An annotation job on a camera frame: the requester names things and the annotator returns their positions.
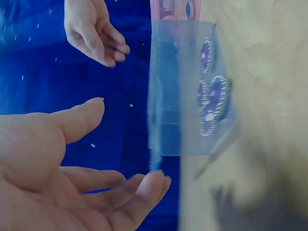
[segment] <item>open palm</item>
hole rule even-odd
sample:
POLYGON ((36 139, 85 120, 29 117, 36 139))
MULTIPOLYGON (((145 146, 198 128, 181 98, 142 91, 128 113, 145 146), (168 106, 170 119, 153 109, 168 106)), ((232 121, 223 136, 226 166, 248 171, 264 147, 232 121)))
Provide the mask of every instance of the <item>open palm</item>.
POLYGON ((95 129, 96 98, 54 114, 0 116, 0 230, 134 231, 170 186, 161 171, 59 167, 66 144, 95 129), (112 188, 101 193, 92 190, 112 188))

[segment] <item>purple circular pattern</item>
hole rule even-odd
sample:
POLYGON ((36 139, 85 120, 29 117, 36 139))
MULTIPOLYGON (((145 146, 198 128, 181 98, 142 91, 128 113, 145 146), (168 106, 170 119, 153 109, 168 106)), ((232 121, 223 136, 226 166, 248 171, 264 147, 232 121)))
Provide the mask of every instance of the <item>purple circular pattern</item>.
POLYGON ((200 107, 200 132, 210 135, 216 123, 228 108, 231 83, 224 76, 213 77, 209 84, 200 80, 198 102, 200 107))
POLYGON ((213 45, 211 39, 206 37, 203 41, 201 49, 201 63, 202 63, 202 72, 207 74, 213 60, 213 45))

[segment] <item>pink object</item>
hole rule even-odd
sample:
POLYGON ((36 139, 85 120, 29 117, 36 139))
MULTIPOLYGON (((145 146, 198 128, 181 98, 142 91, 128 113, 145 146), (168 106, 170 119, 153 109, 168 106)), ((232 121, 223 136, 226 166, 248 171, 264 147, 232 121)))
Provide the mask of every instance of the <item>pink object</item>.
POLYGON ((151 0, 151 18, 199 21, 201 0, 151 0))

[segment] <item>fingernail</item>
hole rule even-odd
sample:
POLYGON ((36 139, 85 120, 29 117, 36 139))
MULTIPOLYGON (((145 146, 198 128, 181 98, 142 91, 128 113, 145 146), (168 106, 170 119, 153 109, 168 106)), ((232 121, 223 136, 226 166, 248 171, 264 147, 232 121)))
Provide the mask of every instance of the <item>fingernail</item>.
POLYGON ((101 104, 103 101, 104 101, 104 98, 97 97, 97 98, 90 99, 90 100, 86 101, 85 103, 99 103, 99 104, 101 104))
POLYGON ((161 169, 159 169, 159 170, 154 170, 154 172, 158 172, 158 173, 164 175, 164 172, 163 172, 163 170, 161 170, 161 169))
POLYGON ((171 179, 171 177, 170 177, 170 176, 166 176, 166 177, 165 177, 165 179, 166 179, 166 180, 168 180, 168 181, 170 182, 170 184, 171 184, 172 179, 171 179))

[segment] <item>finger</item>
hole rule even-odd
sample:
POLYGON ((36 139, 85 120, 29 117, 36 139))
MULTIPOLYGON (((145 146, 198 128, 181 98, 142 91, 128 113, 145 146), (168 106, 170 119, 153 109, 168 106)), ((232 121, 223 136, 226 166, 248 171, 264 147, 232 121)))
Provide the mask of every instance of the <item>finger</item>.
POLYGON ((102 98, 94 98, 82 105, 51 114, 62 131, 66 144, 76 142, 100 123, 104 114, 102 98))
POLYGON ((88 56, 89 58, 99 62, 100 64, 107 66, 107 67, 115 67, 116 61, 109 55, 106 54, 104 59, 98 59, 91 51, 90 49, 84 44, 80 44, 79 46, 76 46, 78 50, 80 50, 83 54, 88 56))
POLYGON ((100 35, 101 40, 103 41, 103 44, 107 47, 111 47, 117 51, 120 51, 124 54, 129 54, 130 53, 130 48, 127 44, 122 44, 114 41, 110 37, 106 36, 104 33, 100 35))
POLYGON ((133 198, 110 215, 113 230, 136 230, 157 204, 164 179, 161 171, 147 174, 133 198))
POLYGON ((100 19, 97 23, 97 28, 102 28, 102 32, 114 41, 125 44, 124 36, 114 28, 114 26, 104 19, 100 19))
POLYGON ((91 23, 82 23, 76 28, 76 31, 82 35, 85 44, 99 60, 104 60, 105 48, 95 27, 91 23))
POLYGON ((99 171, 86 167, 60 167, 59 170, 80 193, 115 187, 125 180, 121 173, 114 170, 99 171))
POLYGON ((112 48, 105 48, 106 56, 110 56, 112 59, 116 60, 117 62, 125 61, 125 55, 121 52, 118 52, 112 48))
POLYGON ((144 175, 137 174, 114 189, 85 194, 83 199, 88 207, 99 211, 116 209, 134 196, 143 178, 144 175))
POLYGON ((171 185, 171 178, 170 177, 165 177, 164 178, 162 192, 159 195, 159 198, 158 198, 158 201, 157 201, 156 205, 163 199, 165 194, 168 192, 168 190, 170 188, 170 185, 171 185))

